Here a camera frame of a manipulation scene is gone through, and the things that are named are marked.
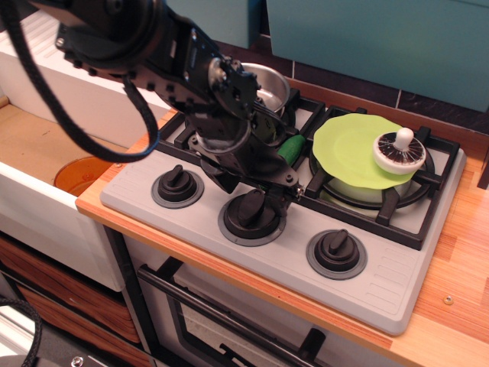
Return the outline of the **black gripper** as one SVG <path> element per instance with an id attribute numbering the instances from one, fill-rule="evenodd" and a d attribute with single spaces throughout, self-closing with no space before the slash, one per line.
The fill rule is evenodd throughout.
<path id="1" fill-rule="evenodd" d="M 253 133 L 248 120 L 227 114 L 188 115 L 186 120 L 195 129 L 200 166 L 218 187 L 232 193 L 241 180 L 252 181 L 268 188 L 276 216 L 287 217 L 292 197 L 302 190 L 298 174 Z"/>

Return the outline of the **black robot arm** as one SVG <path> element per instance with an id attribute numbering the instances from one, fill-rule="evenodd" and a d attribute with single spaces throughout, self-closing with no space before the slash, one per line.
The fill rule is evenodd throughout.
<path id="1" fill-rule="evenodd" d="M 38 1 L 62 26 L 63 51 L 92 76 L 155 92 L 196 132 L 201 166 L 222 190 L 241 180 L 263 187 L 285 216 L 299 193 L 297 173 L 269 145 L 279 122 L 257 97 L 257 77 L 195 23 L 163 1 Z"/>

